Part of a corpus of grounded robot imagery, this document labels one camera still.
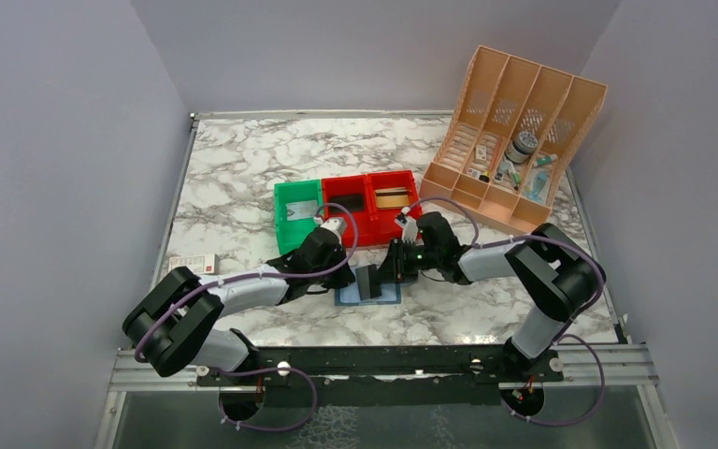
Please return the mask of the blue leather card holder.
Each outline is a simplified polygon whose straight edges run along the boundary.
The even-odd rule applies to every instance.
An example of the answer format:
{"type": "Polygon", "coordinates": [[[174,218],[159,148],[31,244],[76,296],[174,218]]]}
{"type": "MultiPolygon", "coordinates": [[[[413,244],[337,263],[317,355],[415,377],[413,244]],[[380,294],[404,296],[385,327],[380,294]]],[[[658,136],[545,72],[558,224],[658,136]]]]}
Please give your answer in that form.
{"type": "Polygon", "coordinates": [[[395,281],[392,274],[372,264],[352,268],[355,282],[335,292],[334,305],[358,307],[372,305],[396,305],[402,301],[402,289],[413,285],[419,276],[404,277],[395,281]]]}

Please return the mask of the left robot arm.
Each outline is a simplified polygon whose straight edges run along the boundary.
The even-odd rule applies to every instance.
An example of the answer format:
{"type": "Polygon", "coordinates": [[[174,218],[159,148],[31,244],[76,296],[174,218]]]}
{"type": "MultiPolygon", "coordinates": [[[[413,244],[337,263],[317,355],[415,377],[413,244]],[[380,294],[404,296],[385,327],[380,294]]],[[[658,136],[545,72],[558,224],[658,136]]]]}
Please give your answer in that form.
{"type": "Polygon", "coordinates": [[[291,302],[313,286],[337,290],[354,282],[340,224],[329,220],[298,248],[238,275],[205,281],[186,267],[173,269],[122,322],[136,360],[150,364],[161,377],[199,365],[221,369],[234,384],[248,382],[257,362],[251,342],[237,330],[215,330],[216,322],[291,302]]]}

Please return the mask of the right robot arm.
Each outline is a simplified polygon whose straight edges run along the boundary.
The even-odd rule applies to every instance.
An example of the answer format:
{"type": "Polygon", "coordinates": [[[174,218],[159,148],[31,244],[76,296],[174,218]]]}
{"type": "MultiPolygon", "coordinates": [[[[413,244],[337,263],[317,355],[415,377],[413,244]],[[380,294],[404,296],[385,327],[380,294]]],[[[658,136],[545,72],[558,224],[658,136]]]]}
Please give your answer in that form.
{"type": "Polygon", "coordinates": [[[607,280],[604,268],[554,224],[486,244],[463,244],[447,220],[428,212],[414,224],[416,240],[392,239],[375,283],[412,283],[436,270],[457,285],[515,277],[534,301],[522,325],[504,344],[502,368],[523,381],[539,369],[546,351],[574,319],[595,304],[607,280]]]}

